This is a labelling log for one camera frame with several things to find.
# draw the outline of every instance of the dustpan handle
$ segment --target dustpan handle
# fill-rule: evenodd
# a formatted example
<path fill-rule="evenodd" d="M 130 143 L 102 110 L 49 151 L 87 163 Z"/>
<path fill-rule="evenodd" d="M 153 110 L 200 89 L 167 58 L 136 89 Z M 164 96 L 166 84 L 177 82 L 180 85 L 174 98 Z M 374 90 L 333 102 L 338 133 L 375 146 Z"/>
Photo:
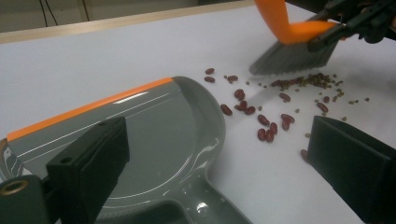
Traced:
<path fill-rule="evenodd" d="M 290 24 L 285 0 L 255 0 L 265 23 L 282 44 L 308 42 L 335 24 L 327 21 L 305 21 Z"/>
<path fill-rule="evenodd" d="M 183 186 L 176 200 L 191 224 L 251 224 L 227 198 L 202 177 Z"/>

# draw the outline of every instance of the gray brush bristles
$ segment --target gray brush bristles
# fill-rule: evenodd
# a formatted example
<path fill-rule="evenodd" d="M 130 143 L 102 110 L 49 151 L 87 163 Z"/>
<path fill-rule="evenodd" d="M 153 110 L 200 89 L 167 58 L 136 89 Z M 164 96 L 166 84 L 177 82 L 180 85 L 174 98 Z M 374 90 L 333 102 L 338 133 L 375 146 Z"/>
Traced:
<path fill-rule="evenodd" d="M 271 75 L 322 67 L 329 61 L 337 43 L 310 52 L 307 43 L 284 45 L 276 42 L 250 66 L 249 71 L 253 75 Z"/>

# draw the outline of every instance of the brush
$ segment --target brush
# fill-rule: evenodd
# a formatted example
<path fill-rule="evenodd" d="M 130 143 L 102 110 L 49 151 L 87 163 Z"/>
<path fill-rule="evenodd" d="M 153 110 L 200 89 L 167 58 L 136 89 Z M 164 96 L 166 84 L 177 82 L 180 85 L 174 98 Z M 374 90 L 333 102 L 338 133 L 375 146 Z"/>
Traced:
<path fill-rule="evenodd" d="M 270 75 L 321 67 L 327 64 L 338 43 L 321 49 L 308 48 L 308 42 L 332 29 L 337 23 L 327 22 L 319 13 L 305 22 L 289 23 L 284 0 L 255 0 L 256 6 L 278 41 L 250 66 L 253 75 Z"/>

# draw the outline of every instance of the red kidney bean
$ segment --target red kidney bean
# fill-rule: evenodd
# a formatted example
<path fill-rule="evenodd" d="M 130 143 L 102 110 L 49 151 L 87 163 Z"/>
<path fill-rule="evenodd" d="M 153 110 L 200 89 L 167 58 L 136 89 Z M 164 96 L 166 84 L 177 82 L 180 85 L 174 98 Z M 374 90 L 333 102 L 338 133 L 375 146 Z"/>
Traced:
<path fill-rule="evenodd" d="M 207 75 L 212 75 L 213 73 L 215 73 L 215 69 L 214 68 L 208 68 L 208 69 L 206 69 L 205 73 Z"/>
<path fill-rule="evenodd" d="M 220 105 L 220 108 L 221 111 L 227 116 L 231 116 L 233 114 L 233 111 L 227 105 Z"/>
<path fill-rule="evenodd" d="M 265 140 L 267 142 L 273 142 L 274 141 L 274 133 L 271 130 L 268 130 L 267 133 L 265 134 Z"/>
<path fill-rule="evenodd" d="M 286 93 L 283 93 L 283 92 L 281 92 L 280 94 L 279 94 L 279 97 L 280 98 L 282 98 L 283 99 L 283 102 L 290 102 L 290 97 L 286 94 Z"/>
<path fill-rule="evenodd" d="M 319 102 L 319 103 L 317 103 L 317 106 L 321 109 L 321 111 L 323 111 L 325 113 L 329 112 L 329 109 L 323 103 Z"/>
<path fill-rule="evenodd" d="M 241 102 L 239 103 L 238 108 L 239 108 L 240 111 L 246 110 L 246 109 L 248 108 L 248 102 L 246 102 L 246 101 L 241 101 Z"/>
<path fill-rule="evenodd" d="M 227 79 L 229 81 L 236 81 L 236 80 L 238 80 L 238 76 L 229 76 L 229 77 L 227 77 Z"/>
<path fill-rule="evenodd" d="M 282 129 L 287 131 L 290 128 L 290 122 L 286 119 L 282 120 Z"/>
<path fill-rule="evenodd" d="M 270 124 L 270 130 L 273 132 L 273 134 L 277 134 L 277 124 L 272 122 Z"/>
<path fill-rule="evenodd" d="M 259 129 L 257 132 L 257 137 L 260 139 L 260 141 L 265 141 L 265 129 Z"/>
<path fill-rule="evenodd" d="M 256 112 L 256 107 L 254 107 L 252 105 L 245 110 L 245 114 L 247 114 L 247 115 L 251 115 L 254 112 Z"/>
<path fill-rule="evenodd" d="M 280 80 L 278 79 L 277 81 L 274 81 L 273 83 L 271 83 L 272 87 L 278 86 L 280 84 Z"/>
<path fill-rule="evenodd" d="M 295 121 L 294 117 L 292 117 L 288 114 L 281 114 L 280 117 L 282 119 L 286 119 L 289 123 L 294 123 L 294 121 Z"/>
<path fill-rule="evenodd" d="M 308 159 L 308 151 L 306 149 L 301 149 L 300 155 L 303 158 L 304 161 L 309 162 Z"/>
<path fill-rule="evenodd" d="M 324 103 L 329 103 L 329 101 L 330 101 L 330 97 L 329 96 L 325 96 L 325 97 L 323 97 L 323 102 Z"/>
<path fill-rule="evenodd" d="M 205 81 L 207 82 L 215 82 L 216 80 L 213 77 L 205 77 Z"/>
<path fill-rule="evenodd" d="M 257 116 L 257 119 L 259 120 L 259 123 L 262 125 L 265 125 L 265 126 L 270 125 L 270 121 L 264 115 Z"/>

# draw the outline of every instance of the orange rim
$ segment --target orange rim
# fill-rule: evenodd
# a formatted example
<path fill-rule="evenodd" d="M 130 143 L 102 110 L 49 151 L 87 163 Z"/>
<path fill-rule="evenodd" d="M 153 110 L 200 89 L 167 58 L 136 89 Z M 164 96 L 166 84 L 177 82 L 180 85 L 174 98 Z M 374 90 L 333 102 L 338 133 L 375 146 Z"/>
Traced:
<path fill-rule="evenodd" d="M 154 82 L 150 82 L 150 83 L 148 83 L 146 85 L 143 85 L 143 86 L 140 86 L 140 87 L 128 90 L 128 91 L 124 91 L 124 92 L 118 93 L 116 95 L 107 97 L 107 98 L 99 100 L 97 102 L 94 102 L 94 103 L 91 103 L 91 104 L 88 104 L 88 105 L 84 105 L 84 106 L 79 107 L 77 109 L 74 109 L 74 110 L 68 111 L 66 113 L 63 113 L 61 115 L 55 116 L 53 118 L 45 119 L 45 120 L 40 121 L 40 122 L 38 122 L 36 124 L 30 125 L 30 126 L 27 126 L 25 128 L 22 128 L 20 130 L 17 130 L 15 132 L 9 133 L 7 135 L 7 140 L 8 140 L 8 142 L 13 141 L 13 140 L 15 140 L 17 138 L 20 138 L 20 137 L 23 137 L 23 136 L 25 136 L 25 135 L 27 135 L 29 133 L 34 133 L 34 132 L 36 132 L 38 130 L 47 128 L 47 127 L 49 127 L 49 126 L 51 126 L 53 124 L 59 123 L 59 122 L 61 122 L 63 120 L 71 119 L 71 118 L 73 118 L 73 117 L 75 117 L 77 115 L 80 115 L 80 114 L 83 114 L 83 113 L 85 113 L 87 111 L 93 110 L 93 109 L 95 109 L 95 108 L 97 108 L 99 106 L 116 102 L 116 101 L 121 100 L 123 98 L 126 98 L 128 96 L 137 94 L 137 93 L 139 93 L 141 91 L 146 91 L 148 89 L 160 86 L 162 84 L 165 84 L 165 83 L 168 83 L 168 82 L 171 82 L 171 81 L 173 81 L 172 78 L 166 77 L 166 78 L 154 81 Z"/>

